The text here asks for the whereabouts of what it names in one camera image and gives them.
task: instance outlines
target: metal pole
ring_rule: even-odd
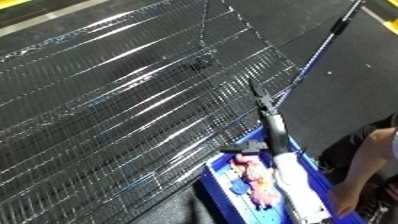
[[[307,64],[300,70],[299,74],[293,80],[290,88],[283,92],[282,96],[279,98],[278,102],[275,105],[276,108],[278,108],[286,100],[289,94],[296,88],[296,86],[303,81],[310,69],[315,65],[315,63],[319,60],[319,58],[326,51],[326,49],[333,43],[333,41],[345,30],[345,28],[348,26],[354,16],[359,12],[365,2],[366,0],[355,1],[351,5],[348,12],[334,24],[329,36],[323,41],[318,50],[308,60]]]

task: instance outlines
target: pink object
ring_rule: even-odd
[[[250,199],[260,208],[266,208],[269,205],[275,206],[279,204],[281,202],[281,195],[275,190],[253,191]]]
[[[258,155],[238,154],[230,160],[230,164],[239,177],[250,185],[250,199],[254,204],[266,208],[281,202],[281,194],[273,188],[274,169],[265,167]]]

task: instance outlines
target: floor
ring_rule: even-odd
[[[90,25],[155,0],[114,0],[0,37],[0,55]],[[229,0],[270,43],[299,67],[329,34],[349,7],[345,0]],[[346,32],[327,50],[309,77],[282,105],[290,134],[311,156],[342,135],[398,110],[398,38],[361,11]],[[391,164],[382,175],[394,174]],[[396,223],[396,211],[383,224]],[[222,216],[193,179],[134,223],[223,223]]]

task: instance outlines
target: wire rack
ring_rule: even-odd
[[[0,57],[1,223],[127,223],[257,126],[297,67],[219,0],[167,0]]]

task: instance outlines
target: blue plastic tray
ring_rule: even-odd
[[[247,136],[237,142],[243,143],[249,139],[256,139],[263,141],[262,128],[258,128]],[[301,151],[300,147],[290,139],[292,150]],[[327,192],[330,188],[330,182],[323,176],[318,168],[311,162],[306,154],[301,154],[299,162],[303,165],[309,175],[310,185],[317,192],[319,197],[330,210],[330,204],[327,200]],[[280,223],[290,224],[287,211],[284,209],[284,203],[274,206],[266,210],[258,210],[256,206],[250,201],[247,195],[236,195],[229,187],[231,186],[231,176],[229,175],[230,167],[228,161],[233,155],[219,154],[209,160],[204,168],[200,181],[205,186],[207,192],[221,211],[225,219],[229,223]],[[265,164],[269,164],[270,159],[262,156]],[[337,217],[331,218],[336,224],[356,224],[365,223],[355,212],[340,219]]]

